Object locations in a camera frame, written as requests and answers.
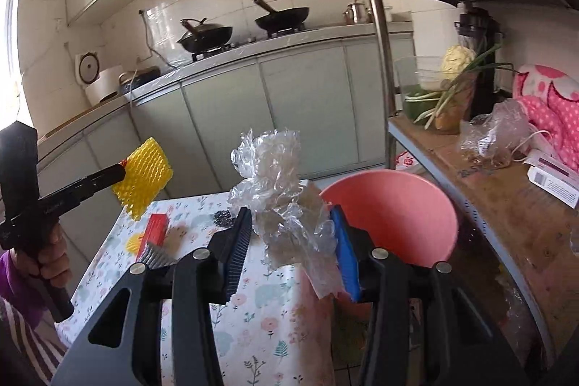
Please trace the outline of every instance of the pink bowl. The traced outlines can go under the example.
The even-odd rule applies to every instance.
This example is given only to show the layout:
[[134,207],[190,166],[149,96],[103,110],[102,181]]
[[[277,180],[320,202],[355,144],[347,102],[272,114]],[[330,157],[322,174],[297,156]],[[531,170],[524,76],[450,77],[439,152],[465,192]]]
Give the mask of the pink bowl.
[[340,204],[351,226],[404,262],[432,267],[447,260],[458,221],[451,201],[422,177],[397,170],[367,170],[340,179],[321,193]]

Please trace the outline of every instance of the plastic bag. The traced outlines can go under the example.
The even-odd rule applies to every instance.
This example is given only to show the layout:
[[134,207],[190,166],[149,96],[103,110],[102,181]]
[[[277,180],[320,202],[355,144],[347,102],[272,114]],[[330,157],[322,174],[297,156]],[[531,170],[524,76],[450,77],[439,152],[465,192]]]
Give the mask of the plastic bag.
[[503,287],[508,311],[506,319],[500,323],[500,328],[520,364],[525,366],[531,346],[537,336],[535,322],[519,291],[510,278],[504,274],[502,266],[501,272],[497,275],[496,281]]
[[323,298],[343,291],[335,228],[320,191],[297,177],[299,152],[297,131],[265,132],[255,139],[253,130],[242,134],[231,161],[245,180],[231,189],[229,211],[235,217],[240,208],[249,208],[270,270],[302,264]]
[[493,113],[460,124],[459,147],[469,160],[500,169],[511,164],[511,154],[531,134],[529,120],[516,100],[495,104]]

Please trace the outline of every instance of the kitchen counter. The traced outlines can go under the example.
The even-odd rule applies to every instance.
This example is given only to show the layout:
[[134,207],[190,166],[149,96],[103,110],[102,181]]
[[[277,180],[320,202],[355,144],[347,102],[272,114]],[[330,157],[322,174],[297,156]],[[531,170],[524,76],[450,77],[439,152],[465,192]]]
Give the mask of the kitchen counter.
[[[390,33],[412,31],[411,22],[392,22],[389,24]],[[257,41],[244,46],[234,48],[230,51],[199,60],[187,66],[161,76],[159,79],[151,81],[131,93],[122,97],[109,100],[104,104],[92,107],[82,114],[77,115],[65,124],[50,131],[43,136],[38,144],[38,157],[42,160],[45,156],[57,149],[62,143],[88,127],[91,123],[110,114],[111,112],[124,107],[131,100],[146,98],[161,89],[189,79],[191,77],[205,73],[219,66],[224,66],[235,61],[251,58],[268,52],[285,50],[288,48],[303,46],[321,41],[339,40],[340,38],[370,37],[375,34],[373,24],[342,25],[335,27],[325,27],[315,30],[302,31],[299,33],[285,35],[270,40]]]

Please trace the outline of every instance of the table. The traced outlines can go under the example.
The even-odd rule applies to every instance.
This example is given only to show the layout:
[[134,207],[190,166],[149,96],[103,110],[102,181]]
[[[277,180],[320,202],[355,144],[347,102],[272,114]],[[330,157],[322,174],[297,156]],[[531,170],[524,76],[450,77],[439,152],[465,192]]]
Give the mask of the table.
[[458,152],[458,136],[436,135],[405,116],[389,132],[427,169],[493,246],[535,319],[549,365],[579,321],[579,258],[570,233],[577,211],[535,186],[528,165],[487,171]]
[[[95,308],[135,262],[125,244],[145,231],[152,213],[167,213],[169,230],[163,244],[179,258],[204,247],[222,229],[227,193],[153,202],[143,218],[132,221],[123,210],[72,297],[73,316],[57,324],[59,338],[71,345]],[[330,355],[331,300],[319,300],[303,270],[269,271],[264,245],[253,235],[237,293],[226,306],[211,305],[211,320],[224,384],[238,386],[334,386]],[[171,305],[161,319],[163,385],[173,384]]]

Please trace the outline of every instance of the purple sleeve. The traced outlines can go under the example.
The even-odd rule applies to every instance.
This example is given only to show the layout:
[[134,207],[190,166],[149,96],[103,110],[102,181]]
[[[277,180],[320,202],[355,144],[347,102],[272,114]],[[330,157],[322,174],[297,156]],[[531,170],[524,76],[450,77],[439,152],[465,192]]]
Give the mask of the purple sleeve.
[[45,310],[40,294],[18,272],[10,252],[0,256],[0,296],[16,308],[33,328]]

